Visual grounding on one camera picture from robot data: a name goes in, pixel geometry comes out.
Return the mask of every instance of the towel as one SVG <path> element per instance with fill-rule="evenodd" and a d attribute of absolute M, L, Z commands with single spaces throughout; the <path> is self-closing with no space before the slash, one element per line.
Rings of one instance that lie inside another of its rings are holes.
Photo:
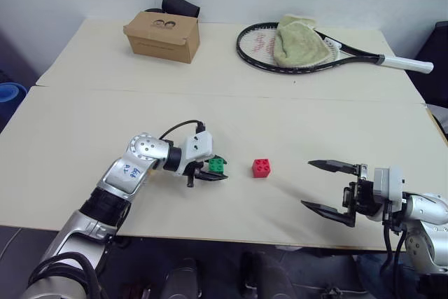
<path fill-rule="evenodd" d="M 331 50 L 314 31 L 316 22 L 285 15 L 275 34 L 274 60 L 282 67 L 312 67 L 331 56 Z"/>

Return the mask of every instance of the black racket frame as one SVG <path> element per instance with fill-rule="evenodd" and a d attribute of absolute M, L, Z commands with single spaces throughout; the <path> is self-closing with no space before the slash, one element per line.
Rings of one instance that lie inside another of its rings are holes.
<path fill-rule="evenodd" d="M 346 45 L 345 43 L 342 43 L 330 36 L 325 35 L 324 33 L 315 31 L 322 40 L 325 38 L 332 39 L 333 41 L 336 41 L 341 44 L 340 50 L 342 50 L 345 53 L 348 53 L 350 55 L 353 55 L 351 57 L 347 57 L 344 59 L 336 60 L 333 62 L 325 63 L 325 64 L 319 64 L 317 66 L 313 67 L 280 67 L 280 66 L 274 66 L 272 64 L 264 63 L 258 60 L 253 59 L 252 57 L 248 56 L 241 47 L 239 46 L 241 39 L 249 32 L 257 30 L 257 29 L 277 29 L 278 22 L 263 22 L 260 24 L 254 24 L 247 28 L 245 28 L 241 33 L 238 35 L 237 38 L 237 53 L 238 55 L 243 59 L 243 61 L 249 63 L 250 65 L 257 67 L 262 70 L 271 71 L 273 73 L 280 73 L 280 74 L 307 74 L 307 73 L 314 73 L 315 71 L 320 71 L 328 68 L 333 68 L 336 66 L 340 66 L 341 64 L 346 63 L 353 63 L 353 62 L 366 62 L 366 63 L 372 63 L 372 64 L 381 64 L 384 61 L 383 55 L 378 54 L 372 54 L 365 52 L 364 50 L 359 50 L 353 47 L 350 47 Z"/>

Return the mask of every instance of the black wire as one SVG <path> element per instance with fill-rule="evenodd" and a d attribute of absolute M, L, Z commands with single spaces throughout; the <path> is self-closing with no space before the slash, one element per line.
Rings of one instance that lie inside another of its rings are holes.
<path fill-rule="evenodd" d="M 44 270 L 40 271 L 32 280 L 33 283 L 36 283 L 41 279 L 49 277 L 63 277 L 72 279 L 78 282 L 84 288 L 84 292 L 89 292 L 88 284 L 85 280 L 85 273 L 82 269 L 79 269 L 77 267 L 64 263 L 53 263 L 47 266 Z"/>
<path fill-rule="evenodd" d="M 36 278 L 39 276 L 39 273 L 49 264 L 60 262 L 64 259 L 73 259 L 76 262 L 79 263 L 79 265 L 82 267 L 85 278 L 87 282 L 87 287 L 89 288 L 89 299 L 102 299 L 100 294 L 100 286 L 98 283 L 97 275 L 95 274 L 95 270 L 92 267 L 92 264 L 90 264 L 90 261 L 81 253 L 78 252 L 66 252 L 61 253 L 60 255 L 56 255 L 53 257 L 50 257 L 49 259 L 43 261 L 37 267 L 33 270 L 31 275 L 29 276 L 28 280 L 28 286 L 31 286 L 35 281 Z"/>
<path fill-rule="evenodd" d="M 198 126 L 199 125 L 203 125 L 203 123 L 200 120 L 195 120 L 195 119 L 186 120 L 185 122 L 179 123 L 178 125 L 175 125 L 172 128 L 170 128 L 168 131 L 166 131 L 164 134 L 162 134 L 159 137 L 159 139 L 160 140 L 164 139 L 167 134 L 169 134 L 170 132 L 174 131 L 175 129 L 177 129 L 177 128 L 181 127 L 181 126 L 184 126 L 184 125 L 187 125 L 187 124 L 193 124 L 193 123 L 197 124 Z"/>
<path fill-rule="evenodd" d="M 398 293 L 398 259 L 400 259 L 400 251 L 403 246 L 403 242 L 406 239 L 406 234 L 407 231 L 403 230 L 397 244 L 397 249 L 395 250 L 395 256 L 393 257 L 393 292 L 397 298 L 400 298 L 400 294 Z"/>
<path fill-rule="evenodd" d="M 389 237 L 389 224 L 384 225 L 383 235 L 384 235 L 384 243 L 386 244 L 387 259 L 384 261 L 383 265 L 381 265 L 381 269 L 379 269 L 380 274 L 382 274 L 385 271 L 385 269 L 389 266 L 389 264 L 391 264 L 393 257 L 391 238 Z"/>

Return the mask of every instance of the tennis racket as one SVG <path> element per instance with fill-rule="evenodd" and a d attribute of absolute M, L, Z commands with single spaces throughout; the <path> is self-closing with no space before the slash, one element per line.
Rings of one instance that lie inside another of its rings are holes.
<path fill-rule="evenodd" d="M 237 53 L 247 63 L 259 69 L 281 74 L 306 74 L 341 64 L 367 62 L 379 66 L 413 70 L 429 74 L 434 65 L 403 57 L 372 54 L 350 47 L 342 42 L 315 31 L 330 48 L 330 57 L 312 67 L 280 67 L 274 61 L 274 41 L 278 22 L 265 22 L 249 26 L 237 38 Z"/>

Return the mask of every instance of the black object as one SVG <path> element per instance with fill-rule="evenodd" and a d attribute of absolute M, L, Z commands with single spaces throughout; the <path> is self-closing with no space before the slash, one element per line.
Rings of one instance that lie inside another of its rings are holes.
<path fill-rule="evenodd" d="M 434 64 L 429 75 L 407 71 L 409 78 L 420 92 L 426 103 L 448 108 L 448 21 L 435 24 L 416 60 L 425 60 Z"/>
<path fill-rule="evenodd" d="M 358 175 L 357 165 L 347 164 L 346 162 L 337 160 L 312 160 L 308 162 L 310 165 L 329 172 L 342 172 L 347 174 Z"/>
<path fill-rule="evenodd" d="M 391 264 L 393 254 L 392 254 L 392 246 L 391 246 L 391 236 L 389 235 L 389 225 L 385 224 L 383 227 L 383 237 L 384 237 L 384 245 L 386 245 L 387 258 L 384 261 L 383 265 L 379 269 L 379 273 L 382 274 Z"/>
<path fill-rule="evenodd" d="M 447 299 L 448 277 L 445 274 L 425 274 L 420 276 L 417 291 L 431 299 Z"/>
<path fill-rule="evenodd" d="M 156 12 L 156 13 L 165 13 L 161 8 L 148 8 L 145 12 Z"/>
<path fill-rule="evenodd" d="M 347 164 L 336 160 L 313 160 L 309 164 L 324 169 L 329 172 L 343 172 L 359 176 L 361 166 Z M 357 182 L 351 182 L 349 187 L 344 188 L 342 206 L 347 208 L 347 212 L 341 214 L 336 208 L 307 201 L 301 203 L 308 209 L 321 215 L 324 218 L 343 223 L 349 227 L 354 227 L 356 222 L 356 212 L 366 216 L 375 215 L 381 208 L 380 203 L 376 203 L 373 198 L 373 182 L 358 177 Z"/>
<path fill-rule="evenodd" d="M 38 280 L 49 277 L 64 277 L 72 279 L 78 282 L 84 288 L 84 292 L 88 293 L 89 291 L 88 283 L 85 279 L 85 273 L 77 267 L 73 267 L 64 263 L 53 263 L 50 264 L 45 270 L 41 271 L 38 275 L 36 275 L 32 279 L 32 282 L 34 283 Z"/>
<path fill-rule="evenodd" d="M 130 207 L 128 201 L 96 187 L 79 211 L 99 222 L 119 228 L 126 219 Z"/>
<path fill-rule="evenodd" d="M 164 132 L 164 134 L 162 134 L 159 139 L 163 140 L 167 134 L 169 134 L 170 132 L 173 132 L 175 129 L 187 125 L 187 124 L 197 124 L 196 126 L 196 133 L 200 133 L 202 131 L 205 131 L 205 125 L 203 122 L 201 122 L 200 120 L 195 120 L 195 119 L 190 119 L 190 120 L 186 120 L 185 122 L 179 123 L 171 128 L 169 128 L 166 132 Z"/>
<path fill-rule="evenodd" d="M 398 285 L 398 260 L 400 259 L 400 252 L 403 243 L 405 242 L 407 235 L 407 230 L 403 230 L 400 240 L 397 244 L 397 249 L 395 250 L 395 256 L 393 257 L 393 293 L 395 297 L 399 298 L 399 285 Z"/>
<path fill-rule="evenodd" d="M 183 171 L 183 175 L 187 176 L 187 187 L 194 187 L 194 180 L 204 180 L 204 181 L 219 181 L 228 178 L 227 175 L 215 172 L 205 172 L 202 171 L 204 166 L 204 162 L 193 161 L 189 162 L 185 167 L 185 171 Z"/>
<path fill-rule="evenodd" d="M 182 150 L 179 147 L 175 147 L 170 144 L 167 162 L 163 166 L 163 169 L 172 172 L 177 171 L 179 164 L 181 163 L 181 158 Z"/>
<path fill-rule="evenodd" d="M 168 274 L 160 299 L 200 298 L 198 278 L 196 261 L 192 258 L 182 260 L 180 265 Z"/>
<path fill-rule="evenodd" d="M 184 15 L 197 18 L 200 7 L 186 0 L 162 0 L 162 9 L 168 14 Z"/>
<path fill-rule="evenodd" d="M 85 283 L 87 284 L 87 294 L 89 295 L 89 299 L 100 299 L 101 298 L 101 286 L 99 285 L 97 275 L 95 274 L 95 270 L 90 264 L 89 260 L 78 252 L 66 252 L 61 253 L 60 255 L 50 257 L 49 259 L 43 261 L 39 265 L 36 266 L 34 271 L 29 276 L 28 286 L 31 286 L 34 282 L 44 278 L 49 277 L 50 275 L 55 274 L 46 274 L 43 276 L 42 272 L 45 272 L 46 268 L 56 262 L 60 262 L 64 259 L 73 259 L 82 267 L 83 274 L 85 275 Z M 74 277 L 75 274 L 70 277 L 71 279 L 76 280 Z"/>
<path fill-rule="evenodd" d="M 243 254 L 239 282 L 243 298 L 297 299 L 286 271 L 277 260 L 264 253 Z"/>

